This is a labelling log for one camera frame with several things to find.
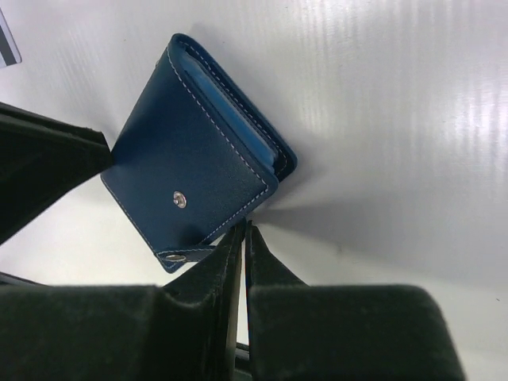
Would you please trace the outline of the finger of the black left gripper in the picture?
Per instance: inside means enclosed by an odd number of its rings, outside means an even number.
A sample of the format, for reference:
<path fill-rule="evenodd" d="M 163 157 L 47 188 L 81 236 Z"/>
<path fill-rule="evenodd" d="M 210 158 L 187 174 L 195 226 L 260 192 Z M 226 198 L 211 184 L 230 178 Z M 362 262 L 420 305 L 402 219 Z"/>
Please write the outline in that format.
<path fill-rule="evenodd" d="M 113 165 L 104 135 L 1 104 L 1 242 Z"/>

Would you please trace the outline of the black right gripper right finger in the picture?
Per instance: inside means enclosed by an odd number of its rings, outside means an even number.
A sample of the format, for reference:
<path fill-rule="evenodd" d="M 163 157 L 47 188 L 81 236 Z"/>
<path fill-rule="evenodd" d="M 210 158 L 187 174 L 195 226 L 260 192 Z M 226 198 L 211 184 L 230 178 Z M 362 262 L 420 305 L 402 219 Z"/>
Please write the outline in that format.
<path fill-rule="evenodd" d="M 404 284 L 310 286 L 245 234 L 250 367 L 255 380 L 463 380 L 431 295 Z"/>

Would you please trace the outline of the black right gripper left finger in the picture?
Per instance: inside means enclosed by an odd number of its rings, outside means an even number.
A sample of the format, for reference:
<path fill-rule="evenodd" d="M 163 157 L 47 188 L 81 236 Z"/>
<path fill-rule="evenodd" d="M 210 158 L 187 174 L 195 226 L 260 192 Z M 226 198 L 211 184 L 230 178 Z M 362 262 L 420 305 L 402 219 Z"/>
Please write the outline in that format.
<path fill-rule="evenodd" d="M 163 287 L 1 276 L 4 380 L 231 380 L 243 227 Z"/>

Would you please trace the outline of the blue leather card holder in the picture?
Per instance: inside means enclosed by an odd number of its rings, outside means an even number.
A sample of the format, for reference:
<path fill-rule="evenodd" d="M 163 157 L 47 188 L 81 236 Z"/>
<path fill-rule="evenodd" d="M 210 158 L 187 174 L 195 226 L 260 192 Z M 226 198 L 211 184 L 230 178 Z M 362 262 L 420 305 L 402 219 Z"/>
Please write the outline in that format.
<path fill-rule="evenodd" d="M 175 34 L 101 175 L 165 271 L 198 262 L 297 167 L 271 123 L 194 39 Z"/>

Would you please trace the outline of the grey striped credit card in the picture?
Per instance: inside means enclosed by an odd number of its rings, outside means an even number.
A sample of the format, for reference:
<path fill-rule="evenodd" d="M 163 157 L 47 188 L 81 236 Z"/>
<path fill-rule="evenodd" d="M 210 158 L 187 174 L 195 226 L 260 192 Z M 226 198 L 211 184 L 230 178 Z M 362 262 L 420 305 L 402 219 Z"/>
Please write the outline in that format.
<path fill-rule="evenodd" d="M 0 56 L 1 68 L 9 67 L 22 62 L 21 53 L 14 41 L 10 27 L 3 12 L 0 10 Z"/>

